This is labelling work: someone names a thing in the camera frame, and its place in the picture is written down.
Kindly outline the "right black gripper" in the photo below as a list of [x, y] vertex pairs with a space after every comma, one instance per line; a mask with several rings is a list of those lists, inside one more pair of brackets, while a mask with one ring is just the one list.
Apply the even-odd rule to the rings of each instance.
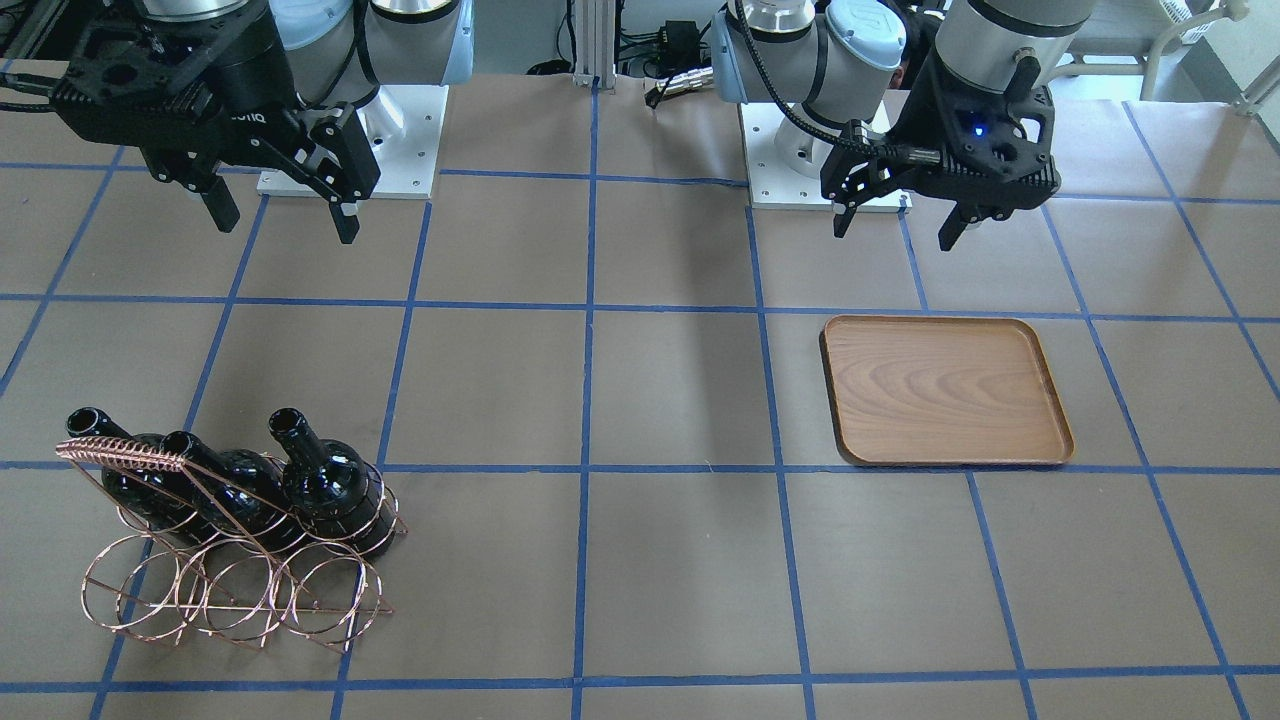
[[151, 177], [198, 196], [223, 233], [241, 211], [221, 164], [285, 158], [288, 177], [328, 202], [343, 245], [380, 179], [356, 106], [300, 111], [265, 1], [114, 3], [86, 26], [50, 102], [81, 138], [138, 149]]

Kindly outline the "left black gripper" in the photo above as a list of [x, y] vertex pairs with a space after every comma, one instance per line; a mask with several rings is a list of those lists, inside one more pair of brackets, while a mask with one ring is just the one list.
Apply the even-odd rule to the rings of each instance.
[[[820, 192], [835, 208], [833, 234], [845, 237], [858, 209], [896, 190], [946, 199], [955, 205], [938, 231], [951, 251], [970, 227], [1036, 209], [1059, 192], [1061, 176], [1051, 149], [1055, 109], [1039, 83], [1041, 64], [1029, 49], [1010, 55], [1012, 76], [1002, 88], [983, 88], [952, 72], [933, 49], [923, 61], [892, 143], [865, 120], [850, 120], [820, 168]], [[937, 164], [906, 164], [895, 145], [936, 151]]]

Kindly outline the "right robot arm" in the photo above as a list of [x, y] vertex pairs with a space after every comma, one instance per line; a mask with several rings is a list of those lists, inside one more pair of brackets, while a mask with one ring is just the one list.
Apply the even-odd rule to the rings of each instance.
[[470, 1], [105, 1], [36, 92], [81, 138], [140, 150], [221, 232], [241, 211], [219, 169], [252, 167], [319, 196], [352, 243], [404, 136], [372, 104], [466, 82], [472, 27]]

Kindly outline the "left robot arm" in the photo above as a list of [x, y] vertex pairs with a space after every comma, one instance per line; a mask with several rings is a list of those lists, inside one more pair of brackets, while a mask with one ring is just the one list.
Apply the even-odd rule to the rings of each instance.
[[908, 50], [882, 1], [728, 1], [710, 22], [710, 60], [727, 102], [772, 102], [823, 155], [820, 196], [845, 236], [858, 209], [899, 190], [954, 206], [938, 233], [1046, 204], [1061, 188], [1047, 74], [1091, 18], [1092, 1], [956, 1], [897, 120], [870, 129]]

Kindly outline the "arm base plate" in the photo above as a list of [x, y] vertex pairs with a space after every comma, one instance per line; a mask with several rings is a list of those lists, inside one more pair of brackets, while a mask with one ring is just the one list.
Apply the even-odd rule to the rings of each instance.
[[751, 208], [828, 211], [820, 168], [831, 146], [803, 132], [773, 104], [740, 104], [739, 118]]
[[449, 90], [434, 85], [383, 85], [358, 109], [380, 169], [372, 199], [431, 197]]

